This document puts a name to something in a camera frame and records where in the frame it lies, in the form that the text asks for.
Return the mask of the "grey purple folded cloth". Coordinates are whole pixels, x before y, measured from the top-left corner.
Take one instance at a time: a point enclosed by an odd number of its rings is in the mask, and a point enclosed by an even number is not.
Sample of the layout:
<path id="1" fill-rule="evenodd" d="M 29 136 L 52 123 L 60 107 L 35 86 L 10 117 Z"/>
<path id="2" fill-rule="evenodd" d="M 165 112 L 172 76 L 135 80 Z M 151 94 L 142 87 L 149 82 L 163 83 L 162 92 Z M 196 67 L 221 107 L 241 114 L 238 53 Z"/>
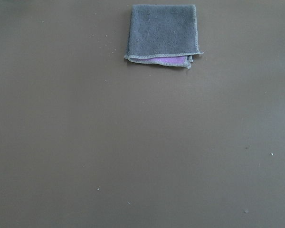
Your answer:
<path id="1" fill-rule="evenodd" d="M 189 69 L 201 53 L 194 4 L 132 6 L 124 59 Z"/>

